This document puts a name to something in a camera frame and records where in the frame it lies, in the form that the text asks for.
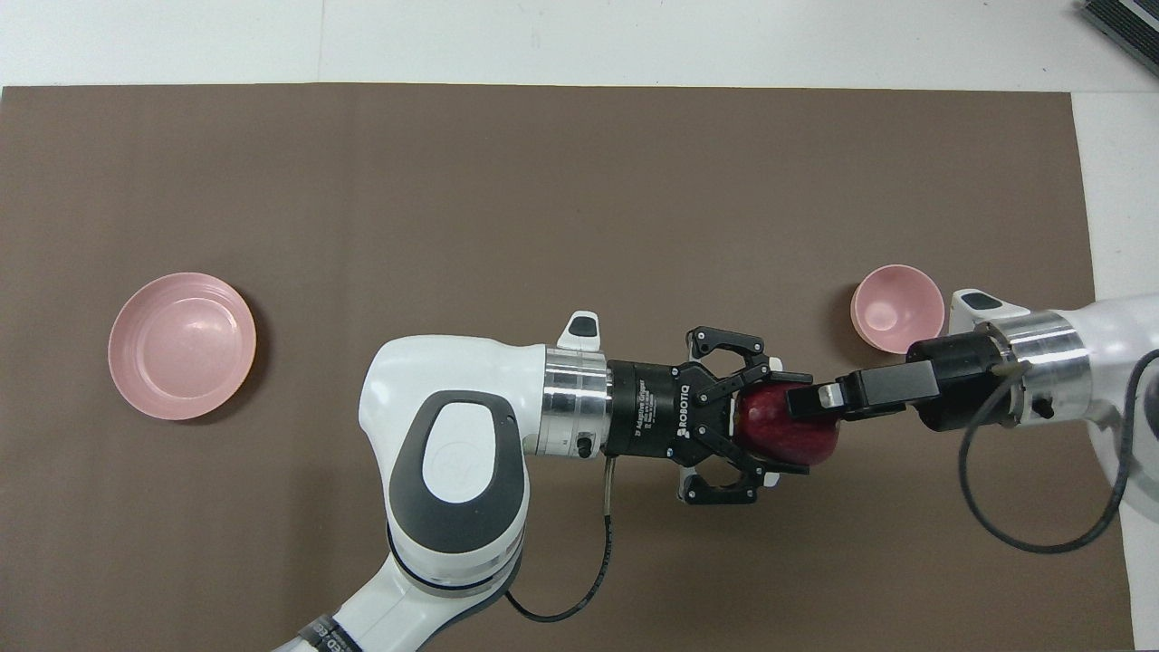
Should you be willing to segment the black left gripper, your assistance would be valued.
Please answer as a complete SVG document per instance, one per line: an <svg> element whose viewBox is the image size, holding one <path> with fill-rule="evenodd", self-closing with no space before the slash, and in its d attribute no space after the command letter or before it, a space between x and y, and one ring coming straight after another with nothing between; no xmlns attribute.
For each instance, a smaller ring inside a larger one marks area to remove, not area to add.
<svg viewBox="0 0 1159 652"><path fill-rule="evenodd" d="M732 442L732 395L761 383L811 384L814 376L782 368L761 337L695 327L678 367L608 361L608 433L604 453L677 461L677 499L688 506L744 506L783 477L807 477L810 466L773 461ZM724 350L742 366L717 378L704 358Z"/></svg>

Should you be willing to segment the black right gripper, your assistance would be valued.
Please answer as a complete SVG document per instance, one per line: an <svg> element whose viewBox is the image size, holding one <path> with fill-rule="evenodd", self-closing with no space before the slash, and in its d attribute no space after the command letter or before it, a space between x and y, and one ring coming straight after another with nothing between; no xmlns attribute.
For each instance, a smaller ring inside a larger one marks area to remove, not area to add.
<svg viewBox="0 0 1159 652"><path fill-rule="evenodd" d="M998 343L981 331L917 340L907 350L907 360L787 389L788 413L795 420L862 420L914 405L920 422L933 432L964 430L1001 384L1003 378L991 368L1006 362Z"/></svg>

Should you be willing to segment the dark red apple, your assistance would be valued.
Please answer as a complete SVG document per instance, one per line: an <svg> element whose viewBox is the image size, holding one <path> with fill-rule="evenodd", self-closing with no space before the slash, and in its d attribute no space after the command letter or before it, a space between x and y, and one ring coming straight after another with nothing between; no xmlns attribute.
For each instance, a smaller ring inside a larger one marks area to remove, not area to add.
<svg viewBox="0 0 1159 652"><path fill-rule="evenodd" d="M732 410L732 441L750 454L788 464L828 461L838 446L839 422L832 413L795 418L786 395L803 383L761 383L738 391Z"/></svg>

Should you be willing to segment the pink small bowl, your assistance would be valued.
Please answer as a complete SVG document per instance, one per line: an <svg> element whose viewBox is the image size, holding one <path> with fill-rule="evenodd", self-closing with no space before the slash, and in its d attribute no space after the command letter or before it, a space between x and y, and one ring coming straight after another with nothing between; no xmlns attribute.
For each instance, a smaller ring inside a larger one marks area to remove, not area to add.
<svg viewBox="0 0 1159 652"><path fill-rule="evenodd" d="M858 337L867 345L904 354L916 342L943 334L943 292L927 273L912 265L882 265L857 285L850 317Z"/></svg>

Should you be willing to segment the pink round plate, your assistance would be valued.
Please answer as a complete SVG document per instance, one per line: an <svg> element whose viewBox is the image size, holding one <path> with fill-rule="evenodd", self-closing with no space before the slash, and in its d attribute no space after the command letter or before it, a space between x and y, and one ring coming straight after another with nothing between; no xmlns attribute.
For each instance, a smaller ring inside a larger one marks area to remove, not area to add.
<svg viewBox="0 0 1159 652"><path fill-rule="evenodd" d="M245 296L207 273L158 277L121 306L107 362L112 387L138 412L183 422L214 412L243 387L257 327Z"/></svg>

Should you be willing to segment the brown table mat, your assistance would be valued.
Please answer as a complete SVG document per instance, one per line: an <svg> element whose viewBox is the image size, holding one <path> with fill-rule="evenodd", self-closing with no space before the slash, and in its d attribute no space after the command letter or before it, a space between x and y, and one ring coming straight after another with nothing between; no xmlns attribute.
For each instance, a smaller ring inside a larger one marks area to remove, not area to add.
<svg viewBox="0 0 1159 652"><path fill-rule="evenodd" d="M467 85L8 88L0 103L0 652L253 652L388 554L359 395L408 334L679 362L698 325L833 379L890 362L853 286L910 264L1027 308L1096 299L1072 102L1003 91ZM258 356L196 422L112 387L163 274L245 294ZM1023 554L962 503L960 435L843 428L751 506L620 461L608 578L435 649L1131 647L1118 527Z"/></svg>

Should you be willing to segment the grey ridged device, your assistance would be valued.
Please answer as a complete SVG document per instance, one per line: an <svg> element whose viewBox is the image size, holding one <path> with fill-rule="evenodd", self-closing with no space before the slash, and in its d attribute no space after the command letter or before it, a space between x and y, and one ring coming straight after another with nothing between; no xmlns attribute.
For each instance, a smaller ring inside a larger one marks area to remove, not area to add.
<svg viewBox="0 0 1159 652"><path fill-rule="evenodd" d="M1159 78L1159 0L1081 0L1079 13Z"/></svg>

